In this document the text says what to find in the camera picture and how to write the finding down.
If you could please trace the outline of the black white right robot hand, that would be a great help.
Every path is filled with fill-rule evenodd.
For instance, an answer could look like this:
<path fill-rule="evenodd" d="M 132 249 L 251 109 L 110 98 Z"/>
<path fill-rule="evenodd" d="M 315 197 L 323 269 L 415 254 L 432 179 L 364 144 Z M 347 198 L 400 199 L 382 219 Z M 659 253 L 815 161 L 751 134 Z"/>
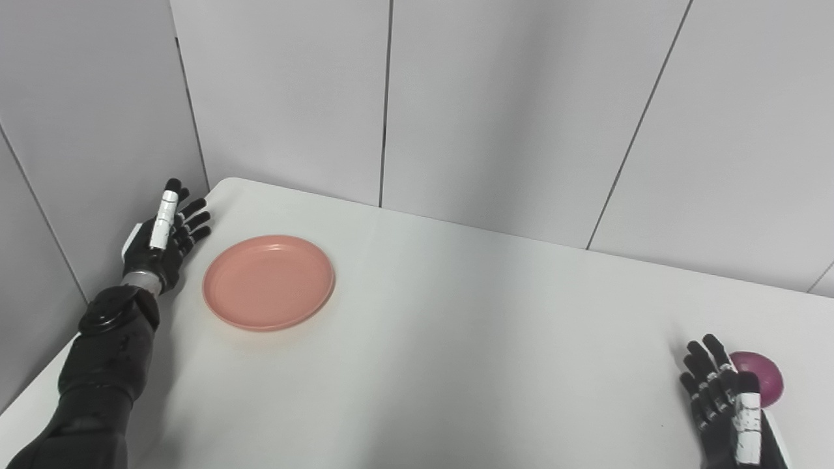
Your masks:
<path fill-rule="evenodd" d="M 688 398 L 704 468 L 789 468 L 768 408 L 783 396 L 783 374 L 763 354 L 730 352 L 713 334 L 689 341 L 680 385 Z"/>

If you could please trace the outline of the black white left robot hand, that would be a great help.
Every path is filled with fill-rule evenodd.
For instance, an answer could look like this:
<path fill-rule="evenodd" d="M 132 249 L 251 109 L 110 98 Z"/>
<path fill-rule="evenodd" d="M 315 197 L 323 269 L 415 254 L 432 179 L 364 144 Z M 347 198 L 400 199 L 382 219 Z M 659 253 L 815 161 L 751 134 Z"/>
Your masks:
<path fill-rule="evenodd" d="M 155 216 L 135 225 L 123 244 L 123 284 L 153 296 L 175 288 L 185 258 L 211 234 L 206 200 L 183 205 L 189 196 L 178 178 L 167 181 Z"/>

